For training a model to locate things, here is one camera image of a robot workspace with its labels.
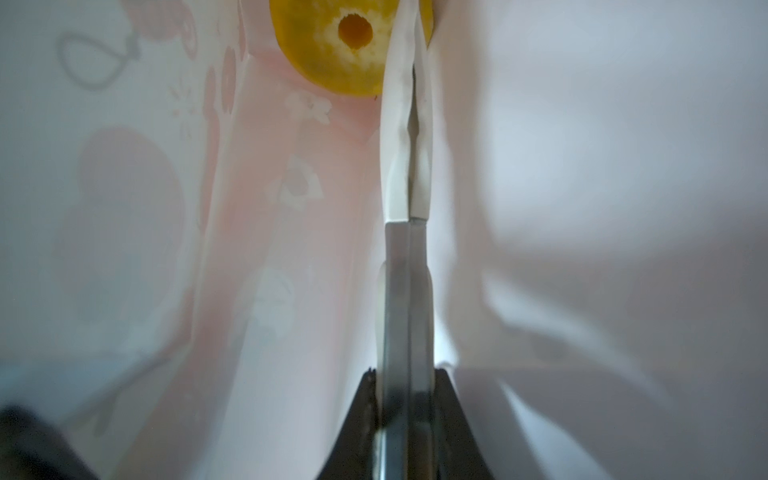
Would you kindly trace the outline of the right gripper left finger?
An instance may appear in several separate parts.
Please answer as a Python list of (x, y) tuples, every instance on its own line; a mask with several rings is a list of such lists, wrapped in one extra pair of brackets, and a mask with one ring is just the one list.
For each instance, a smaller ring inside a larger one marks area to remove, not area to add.
[(349, 410), (317, 480), (371, 480), (378, 430), (376, 370), (363, 373)]

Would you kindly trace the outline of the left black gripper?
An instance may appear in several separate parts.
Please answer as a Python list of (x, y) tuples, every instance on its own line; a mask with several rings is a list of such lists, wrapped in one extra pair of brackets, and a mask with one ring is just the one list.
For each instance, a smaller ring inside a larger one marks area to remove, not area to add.
[(1, 478), (98, 479), (59, 430), (18, 405), (1, 410)]

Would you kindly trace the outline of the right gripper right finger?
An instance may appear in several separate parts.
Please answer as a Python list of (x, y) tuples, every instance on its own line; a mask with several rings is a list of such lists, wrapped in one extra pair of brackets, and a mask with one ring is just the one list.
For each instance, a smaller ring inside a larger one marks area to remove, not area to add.
[(435, 370), (433, 430), (441, 480), (493, 480), (445, 369)]

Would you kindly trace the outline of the metal tongs white tips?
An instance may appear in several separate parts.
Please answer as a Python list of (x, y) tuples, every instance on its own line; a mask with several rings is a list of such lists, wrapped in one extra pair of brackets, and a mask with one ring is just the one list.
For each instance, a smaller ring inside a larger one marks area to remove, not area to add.
[(433, 479), (432, 287), (426, 255), (432, 135), (426, 34), (417, 1), (398, 4), (380, 122), (385, 232), (380, 361), (379, 479)]

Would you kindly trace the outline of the red white paper bag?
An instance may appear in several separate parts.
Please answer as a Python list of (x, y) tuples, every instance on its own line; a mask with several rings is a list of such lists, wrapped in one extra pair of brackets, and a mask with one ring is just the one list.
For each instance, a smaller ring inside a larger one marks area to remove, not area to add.
[[(435, 361), (498, 479), (767, 475), (767, 5), (438, 1)], [(1, 402), (313, 479), (376, 363), (376, 98), (265, 1), (1, 5)]]

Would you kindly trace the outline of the yellow glazed ring donut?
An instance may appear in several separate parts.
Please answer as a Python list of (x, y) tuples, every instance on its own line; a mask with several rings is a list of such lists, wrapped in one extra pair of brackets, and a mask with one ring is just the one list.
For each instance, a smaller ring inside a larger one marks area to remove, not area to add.
[(397, 1), (271, 1), (277, 43), (293, 67), (334, 93), (382, 93)]

